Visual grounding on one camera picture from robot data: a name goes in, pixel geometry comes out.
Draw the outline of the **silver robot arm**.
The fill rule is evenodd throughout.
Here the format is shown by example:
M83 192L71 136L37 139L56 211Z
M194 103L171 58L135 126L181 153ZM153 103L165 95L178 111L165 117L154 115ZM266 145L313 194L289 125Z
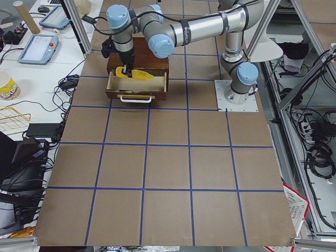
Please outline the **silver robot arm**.
M225 35L225 49L220 63L232 81L224 96L232 104L243 104L259 74L256 66L244 55L244 31L260 21L264 5L264 1L219 1L219 10L215 13L165 25L164 15L157 4L136 9L115 4L106 12L112 32L102 43L101 53L104 58L108 58L111 52L116 53L124 67L123 74L132 77L135 61L133 34L142 33L157 58L167 58L178 46Z

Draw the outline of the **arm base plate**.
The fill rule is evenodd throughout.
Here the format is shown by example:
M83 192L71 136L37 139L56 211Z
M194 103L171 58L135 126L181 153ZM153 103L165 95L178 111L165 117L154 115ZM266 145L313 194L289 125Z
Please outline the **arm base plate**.
M231 89L231 80L215 80L219 112L258 112L253 87L246 94L236 94Z

